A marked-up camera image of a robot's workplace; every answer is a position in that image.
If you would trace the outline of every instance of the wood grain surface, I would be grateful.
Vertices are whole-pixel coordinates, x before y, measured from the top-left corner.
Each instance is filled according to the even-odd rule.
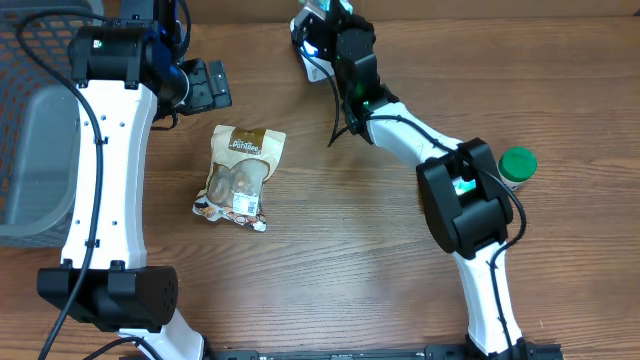
[[[561,343],[567,359],[640,358],[640,22],[376,26],[379,72],[414,115],[496,156],[520,145],[539,158],[519,192],[530,227],[508,254],[525,337]],[[458,271],[429,234],[414,170],[359,137],[326,147],[333,97],[305,81],[287,24],[195,26],[189,56],[224,60],[234,105],[151,135],[143,212],[149,264],[175,266],[190,325],[217,349],[462,342]],[[265,234],[191,213],[218,124],[288,134],[266,184]],[[36,357],[57,315],[36,272],[58,256],[0,251],[0,359]],[[50,358],[113,338],[68,321]]]
[[[121,0],[104,0],[117,15]],[[640,0],[351,0],[369,21],[527,18],[560,16],[631,16]],[[187,0],[196,24],[280,23],[301,8],[297,0]]]

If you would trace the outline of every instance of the snack bag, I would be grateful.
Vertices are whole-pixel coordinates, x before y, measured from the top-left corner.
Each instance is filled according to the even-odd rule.
[[[272,130],[216,126],[207,186],[198,193],[193,212],[209,221],[222,218],[266,231],[262,184],[276,171],[285,138]]]

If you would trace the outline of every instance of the cable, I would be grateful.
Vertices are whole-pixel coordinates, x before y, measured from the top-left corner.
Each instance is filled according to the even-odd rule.
[[[82,267],[80,269],[80,274],[78,275],[76,284],[74,285],[73,290],[71,290],[71,294],[69,295],[69,299],[67,300],[67,303],[65,304],[62,311],[60,311],[60,315],[58,316],[58,319],[53,325],[53,328],[51,329],[51,332],[49,333],[49,336],[47,337],[47,340],[42,347],[42,351],[40,352],[40,356],[38,357],[39,360],[46,359],[47,354],[49,353],[49,350],[51,350],[51,346],[53,345],[53,342],[55,341],[56,336],[58,335],[58,332],[60,332],[60,329],[62,328],[62,324],[64,323],[64,320],[69,314],[69,310],[71,309],[71,306],[75,302],[75,299],[78,296],[78,293],[80,292],[82,283],[84,282],[84,279],[87,276],[87,270],[89,269],[89,264],[91,264],[91,257],[93,256],[93,249],[96,241],[96,232],[98,228],[98,214],[100,212],[100,201],[102,199],[102,177],[103,177],[102,176],[102,173],[103,173],[102,134],[100,132],[100,126],[98,125],[98,120],[96,119],[96,115],[91,109],[89,102],[87,101],[87,99],[85,99],[82,93],[80,93],[80,91],[76,89],[76,87],[73,85],[73,83],[71,83],[71,81],[67,80],[62,74],[60,74],[59,72],[54,70],[52,67],[44,63],[40,58],[38,58],[38,56],[33,52],[33,50],[29,48],[29,46],[26,44],[24,40],[23,32],[29,23],[31,23],[36,19],[40,19],[46,16],[52,16],[52,15],[75,15],[75,16],[86,17],[89,19],[102,20],[103,22],[108,21],[108,18],[104,16],[95,15],[88,12],[82,12],[82,11],[76,11],[76,10],[49,10],[49,11],[42,11],[42,12],[29,15],[24,19],[22,19],[17,25],[16,39],[18,40],[18,43],[20,44],[20,47],[22,48],[22,50],[24,50],[24,52],[36,64],[40,65],[44,70],[46,70],[49,74],[51,74],[51,76],[53,76],[62,85],[64,85],[64,87],[66,87],[69,91],[71,91],[71,93],[75,95],[76,98],[78,98],[78,102],[80,102],[84,110],[87,112],[89,121],[91,122],[91,127],[93,128],[93,134],[95,137],[95,144],[96,144],[96,184],[95,184],[95,190],[94,190],[95,193],[93,198],[93,210],[91,213],[91,223],[89,226],[89,238],[86,243],[87,250],[85,252],[84,260],[82,261]]]
[[[171,113],[171,119],[172,119],[171,126],[169,126],[169,127],[152,126],[151,130],[168,131],[168,130],[171,130],[171,129],[175,128],[176,126],[178,126],[178,113],[176,113],[175,110],[173,110],[173,112]]]
[[[185,0],[178,0],[178,3],[182,8],[182,12],[184,12],[184,17],[187,19],[187,33],[184,36],[184,41],[182,41],[182,44],[180,44],[180,47],[174,55],[174,62],[177,62],[178,59],[187,53],[187,49],[189,49],[189,44],[191,43],[191,15],[189,14],[189,8],[187,7]]]
[[[371,116],[367,120],[395,120],[395,121],[407,124],[407,125],[411,126],[414,130],[416,130],[418,133],[420,133],[422,136],[424,136],[431,143],[433,143],[434,146],[440,148],[441,150],[446,151],[449,154],[459,154],[459,152],[457,152],[456,150],[445,146],[440,141],[438,141],[436,138],[431,136],[425,129],[423,129],[420,126],[418,126],[418,124],[414,123],[411,120],[405,119],[402,116],[377,115],[377,116]],[[495,181],[500,187],[502,187],[507,192],[507,195],[509,196],[511,201],[513,201],[513,204],[516,207],[516,209],[518,210],[518,214],[520,216],[520,230],[518,231],[518,234],[516,234],[516,236],[511,241],[509,241],[506,244],[504,244],[503,246],[501,246],[498,249],[498,251],[496,251],[496,253],[493,254],[493,256],[491,257],[491,261],[489,262],[489,267],[491,268],[491,283],[492,283],[492,286],[493,286],[493,296],[495,297],[496,307],[498,309],[498,316],[499,316],[498,320],[502,324],[502,330],[504,331],[504,336],[505,336],[505,339],[507,340],[508,351],[510,353],[511,359],[513,359],[514,358],[514,354],[513,354],[513,346],[511,344],[511,336],[509,335],[509,329],[507,327],[507,321],[504,318],[504,311],[502,309],[502,303],[500,302],[500,292],[498,290],[498,280],[497,280],[497,277],[496,277],[496,269],[497,269],[496,261],[498,259],[498,256],[500,256],[500,254],[502,254],[504,251],[506,251],[507,249],[511,248],[515,244],[517,244],[518,241],[520,241],[520,239],[522,239],[522,237],[524,236],[524,233],[525,233],[525,231],[527,229],[527,215],[526,215],[526,213],[524,211],[524,207],[522,206],[522,203],[520,202],[518,197],[513,193],[513,191],[505,183],[503,183],[500,179],[495,177],[493,174],[491,174],[487,170],[480,169],[480,168],[476,167],[473,164],[473,162],[470,161],[470,160],[471,159],[465,159],[465,161],[467,161],[470,166],[472,166],[474,169],[476,169],[476,171],[482,172],[484,175],[489,176],[493,181]]]
[[[336,139],[340,135],[342,135],[345,131],[347,131],[347,128],[344,128],[340,130],[340,135],[336,134],[336,132],[338,131],[338,126],[340,126],[340,95],[338,95],[338,88],[336,88],[336,83],[333,81],[333,77],[329,74],[329,72],[325,68],[323,68],[317,62],[311,59],[311,57],[304,51],[304,49],[300,48],[298,49],[298,51],[300,52],[300,55],[302,55],[305,59],[307,59],[308,62],[311,63],[311,65],[315,66],[327,77],[327,79],[329,79],[331,90],[333,90],[333,97],[335,98],[335,101],[336,101],[336,119],[333,125],[333,132],[331,132],[331,139],[329,139],[329,145],[327,145],[327,147],[331,147],[333,142],[336,141]]]
[[[129,337],[125,337],[125,338],[116,339],[116,340],[108,343],[107,345],[101,347],[100,349],[94,351],[91,355],[89,355],[86,358],[84,358],[84,360],[96,359],[98,356],[106,353],[107,351],[113,349],[114,347],[116,347],[118,345],[129,343],[129,342],[134,343],[134,345],[136,347],[142,346],[145,350],[147,350],[149,355],[151,355],[153,360],[163,360],[162,357],[160,356],[160,354],[158,354],[158,352],[151,345],[149,345],[149,343],[144,338],[141,338],[141,337],[138,337],[138,336],[129,336]]]

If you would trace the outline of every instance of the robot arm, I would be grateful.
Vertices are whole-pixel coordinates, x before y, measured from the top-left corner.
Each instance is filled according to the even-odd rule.
[[[488,175],[499,178],[494,157],[480,139],[463,143],[430,128],[380,83],[373,25],[353,15],[345,2],[307,1],[291,22],[292,42],[303,53],[308,78],[315,82],[326,75],[307,57],[335,74],[351,133],[416,167],[429,229],[460,272],[469,312],[467,354],[506,359],[511,347],[520,353],[532,344],[524,342],[513,316],[505,253],[496,257],[494,272],[502,317],[490,266],[513,218],[507,193]]]
[[[146,15],[140,13],[145,2],[150,9]],[[191,115],[231,105],[221,62],[212,63],[211,77],[201,59],[175,62],[179,55],[175,6],[175,1],[166,0],[123,1],[120,19],[102,27],[82,27],[70,44],[71,77],[102,134],[98,140],[103,153],[102,201],[86,281],[78,285],[80,293],[74,298],[71,289],[84,271],[89,246],[97,180],[96,134],[80,107],[73,222],[61,266],[38,273],[38,293],[61,310],[71,302],[68,315],[78,322],[144,339],[158,358],[201,360],[208,356],[208,345],[176,308],[176,271],[146,266],[142,231],[144,165],[152,122],[169,114]],[[146,347],[141,350],[155,359]]]

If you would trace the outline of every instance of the gray basket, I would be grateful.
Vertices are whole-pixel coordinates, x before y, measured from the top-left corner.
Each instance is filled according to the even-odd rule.
[[[71,224],[78,103],[28,59],[15,38],[15,24],[22,17],[49,9],[103,13],[99,1],[0,0],[0,245],[59,247]],[[25,30],[25,40],[69,76],[67,45],[90,21],[73,16],[36,20]]]

